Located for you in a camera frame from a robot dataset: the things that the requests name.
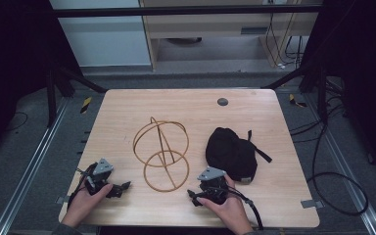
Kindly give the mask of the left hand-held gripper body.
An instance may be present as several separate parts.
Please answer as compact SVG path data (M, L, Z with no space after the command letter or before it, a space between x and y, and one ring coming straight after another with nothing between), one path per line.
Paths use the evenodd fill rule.
M90 195L98 193L106 184L114 167L104 158L85 171L85 187Z

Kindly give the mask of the black curtain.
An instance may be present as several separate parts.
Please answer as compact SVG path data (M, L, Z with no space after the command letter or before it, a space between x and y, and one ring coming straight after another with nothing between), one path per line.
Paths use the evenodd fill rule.
M0 139L18 101L46 86L47 62L33 48L36 35L44 38L40 44L49 48L59 65L81 73L59 21L23 15L51 8L50 0L0 0Z
M376 160L376 0L322 0L304 62L345 83L345 97Z

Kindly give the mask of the white cabinet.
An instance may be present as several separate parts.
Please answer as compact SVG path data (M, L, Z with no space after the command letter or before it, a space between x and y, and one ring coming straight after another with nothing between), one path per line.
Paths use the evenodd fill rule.
M138 0L50 0L54 10L139 7ZM82 68L149 66L141 17L59 18Z

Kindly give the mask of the black cap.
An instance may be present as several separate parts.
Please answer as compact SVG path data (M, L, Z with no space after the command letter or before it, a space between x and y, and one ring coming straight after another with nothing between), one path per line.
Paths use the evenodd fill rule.
M224 170L232 180L251 183L258 170L256 154L268 163L272 162L272 158L259 149L251 137L251 130L248 131L247 139L241 139L230 128L216 128L206 147L208 165Z

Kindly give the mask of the black horizontal frame bar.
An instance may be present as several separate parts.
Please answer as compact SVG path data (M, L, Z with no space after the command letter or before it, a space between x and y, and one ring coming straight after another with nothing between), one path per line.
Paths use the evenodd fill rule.
M180 6L106 9L62 9L47 11L57 18L86 17L133 17L133 16L185 16L185 15L226 15L226 14L274 14L274 13L315 13L322 4L307 5L227 5L227 6Z

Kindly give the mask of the aluminium floor rail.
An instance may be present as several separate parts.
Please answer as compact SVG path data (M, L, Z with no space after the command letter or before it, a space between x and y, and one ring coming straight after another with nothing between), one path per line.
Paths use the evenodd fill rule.
M37 148L31 157L31 160L23 172L23 176L21 177L13 196L0 215L0 235L8 234L29 191L30 185L33 182L35 175L52 144L70 102L71 98L61 99L60 106L57 108L56 117L53 123L46 128Z
M309 182L313 184L315 191L318 191L317 179L319 179L321 176L332 175L333 177L337 177L342 180L352 199L352 204L355 211L344 211L343 209L340 209L339 207L336 207L332 203L328 202L322 194L318 193L321 201L324 203L324 205L340 214L360 217L366 230L368 231L368 234L376 235L376 211L374 210L365 190L361 187L359 180L354 176L348 162L345 160L336 139L333 137L332 132L328 129L328 125L324 123L320 117L320 114L317 112L318 106L315 103L315 99L311 95L305 95L305 99L308 108L311 110L313 117L315 118L315 122L320 124L319 135L316 138L315 151L313 153L311 162L311 174ZM315 170L317 154L322 141L326 143L326 147L330 152L330 156L335 168L337 169L337 172L317 172Z

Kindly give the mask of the gold wire hat stand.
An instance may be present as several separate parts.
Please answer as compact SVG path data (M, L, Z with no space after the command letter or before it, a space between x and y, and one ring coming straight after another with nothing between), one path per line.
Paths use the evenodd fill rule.
M172 192L185 184L190 174L186 127L175 120L150 117L132 141L135 158L142 164L145 183L157 192Z

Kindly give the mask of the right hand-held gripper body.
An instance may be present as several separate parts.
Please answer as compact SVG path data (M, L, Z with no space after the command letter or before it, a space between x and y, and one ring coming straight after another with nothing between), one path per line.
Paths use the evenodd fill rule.
M228 185L225 179L226 172L222 169L208 166L198 177L200 181L199 194L201 198L206 198L212 202L222 205L228 195Z

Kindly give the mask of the person's left hand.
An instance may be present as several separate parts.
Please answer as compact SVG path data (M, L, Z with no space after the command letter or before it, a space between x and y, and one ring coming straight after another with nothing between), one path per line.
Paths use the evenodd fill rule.
M80 223L106 198L112 188L112 184L107 184L95 195L90 195L85 189L78 191L70 203L70 207L61 220L61 223L73 228L78 227Z

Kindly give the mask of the person's right hand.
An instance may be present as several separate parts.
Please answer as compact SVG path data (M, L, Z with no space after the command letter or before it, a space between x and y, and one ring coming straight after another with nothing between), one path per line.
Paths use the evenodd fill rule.
M218 205L206 198L202 198L199 201L205 208L214 212L235 235L254 230L248 220L241 199L235 194L229 193L222 205Z

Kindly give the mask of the yellow black striped tape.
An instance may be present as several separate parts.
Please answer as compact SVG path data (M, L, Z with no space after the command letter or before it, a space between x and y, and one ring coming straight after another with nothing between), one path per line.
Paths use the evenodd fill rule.
M307 104L305 102L298 102L293 94L289 94L289 102L290 104L301 108L307 107Z
M80 109L81 114L86 113L91 101L92 101L92 97L87 97L87 98L84 99L83 104L82 104L81 109Z

